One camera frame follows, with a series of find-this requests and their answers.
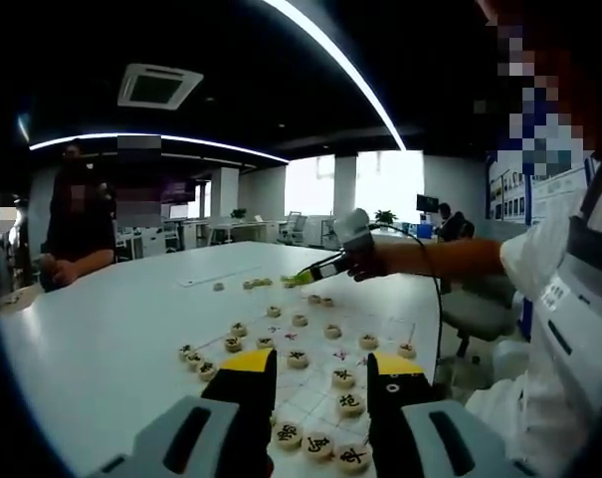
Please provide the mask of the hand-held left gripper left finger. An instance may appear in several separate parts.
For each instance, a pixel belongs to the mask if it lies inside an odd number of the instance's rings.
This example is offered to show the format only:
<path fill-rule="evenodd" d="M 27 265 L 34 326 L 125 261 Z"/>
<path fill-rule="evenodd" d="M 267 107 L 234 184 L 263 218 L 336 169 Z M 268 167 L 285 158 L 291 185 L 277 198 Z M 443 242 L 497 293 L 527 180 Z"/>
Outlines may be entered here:
<path fill-rule="evenodd" d="M 199 396 L 185 396 L 142 428 L 132 451 L 93 477 L 270 477 L 277 352 L 239 353 Z"/>

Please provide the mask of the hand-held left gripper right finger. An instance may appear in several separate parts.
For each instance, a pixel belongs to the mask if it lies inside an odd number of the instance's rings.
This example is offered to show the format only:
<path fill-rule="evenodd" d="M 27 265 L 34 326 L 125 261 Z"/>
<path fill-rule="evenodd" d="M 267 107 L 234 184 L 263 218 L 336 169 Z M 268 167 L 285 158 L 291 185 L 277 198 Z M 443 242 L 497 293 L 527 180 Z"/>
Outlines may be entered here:
<path fill-rule="evenodd" d="M 369 446 L 378 477 L 532 477 L 506 457 L 503 440 L 463 405 L 435 400 L 414 362 L 367 357 Z"/>

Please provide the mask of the person's right hand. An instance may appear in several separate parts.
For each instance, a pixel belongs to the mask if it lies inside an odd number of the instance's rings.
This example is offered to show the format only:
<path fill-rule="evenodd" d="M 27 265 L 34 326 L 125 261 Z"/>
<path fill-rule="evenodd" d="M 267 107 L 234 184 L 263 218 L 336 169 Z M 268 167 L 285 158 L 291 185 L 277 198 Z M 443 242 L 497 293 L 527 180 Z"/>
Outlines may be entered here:
<path fill-rule="evenodd" d="M 355 282 L 385 277 L 389 273 L 385 250 L 380 246 L 350 254 L 347 275 Z"/>

